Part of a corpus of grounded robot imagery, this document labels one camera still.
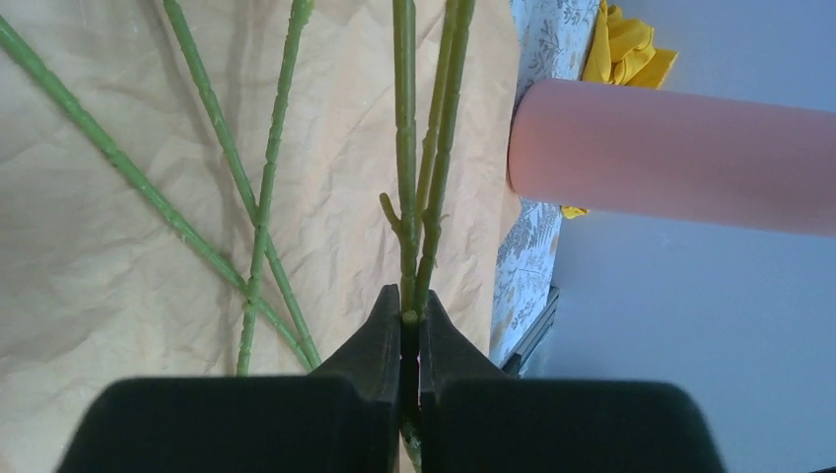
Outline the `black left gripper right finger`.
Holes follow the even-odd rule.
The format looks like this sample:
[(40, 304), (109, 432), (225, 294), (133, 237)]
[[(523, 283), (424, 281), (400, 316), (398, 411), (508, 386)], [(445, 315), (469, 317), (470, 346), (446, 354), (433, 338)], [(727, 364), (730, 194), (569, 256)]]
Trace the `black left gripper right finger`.
[(436, 295), (420, 329), (426, 472), (721, 472), (695, 401), (659, 381), (519, 379), (453, 325)]

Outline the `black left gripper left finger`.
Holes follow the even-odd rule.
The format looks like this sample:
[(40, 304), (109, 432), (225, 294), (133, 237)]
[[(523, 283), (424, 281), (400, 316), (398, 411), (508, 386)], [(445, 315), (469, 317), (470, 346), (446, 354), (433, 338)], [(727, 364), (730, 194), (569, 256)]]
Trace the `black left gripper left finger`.
[(399, 292), (307, 375), (134, 377), (93, 401), (62, 472), (393, 472)]

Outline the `yellow rose stem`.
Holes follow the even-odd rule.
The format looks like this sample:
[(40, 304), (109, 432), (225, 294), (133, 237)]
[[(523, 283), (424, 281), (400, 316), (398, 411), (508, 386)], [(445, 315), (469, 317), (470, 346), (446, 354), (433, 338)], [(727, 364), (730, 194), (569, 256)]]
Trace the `yellow rose stem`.
[(430, 283), (442, 234), (473, 1), (447, 1), (426, 134), (416, 132), (416, 6), (394, 1), (395, 146), (400, 213), (383, 193), (383, 212), (400, 246), (401, 321), (418, 327), (427, 317)]

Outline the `yellow pink flower bunch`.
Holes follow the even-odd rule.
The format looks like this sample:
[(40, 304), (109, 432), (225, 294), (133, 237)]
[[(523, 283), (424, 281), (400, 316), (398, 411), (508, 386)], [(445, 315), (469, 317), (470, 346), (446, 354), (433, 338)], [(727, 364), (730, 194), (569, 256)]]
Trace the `yellow pink flower bunch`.
[(1, 380), (224, 372), (303, 323), (246, 297), (269, 108), (247, 62), (304, 47), (314, 1), (1, 5)]

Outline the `green peach wrapping paper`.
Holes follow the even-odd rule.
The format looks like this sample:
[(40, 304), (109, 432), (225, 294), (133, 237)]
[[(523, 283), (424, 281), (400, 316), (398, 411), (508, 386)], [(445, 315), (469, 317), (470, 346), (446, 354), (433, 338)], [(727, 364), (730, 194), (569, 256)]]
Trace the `green peach wrapping paper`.
[[(243, 275), (252, 228), (158, 1), (5, 1), (1, 14), (184, 218)], [(318, 1), (303, 32), (270, 232), (323, 357), (399, 279), (392, 13)], [(475, 5), (432, 286), (490, 345), (519, 45)], [(242, 296), (10, 58), (1, 60), (1, 468), (50, 472), (113, 381), (234, 370)]]

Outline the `pink cylindrical vase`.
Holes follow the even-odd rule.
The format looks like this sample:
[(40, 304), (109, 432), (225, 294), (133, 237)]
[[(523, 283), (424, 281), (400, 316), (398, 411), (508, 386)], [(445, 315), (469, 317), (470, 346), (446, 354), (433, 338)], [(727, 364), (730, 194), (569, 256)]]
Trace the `pink cylindrical vase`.
[(508, 173), (521, 197), (831, 237), (831, 112), (547, 79), (523, 96)]

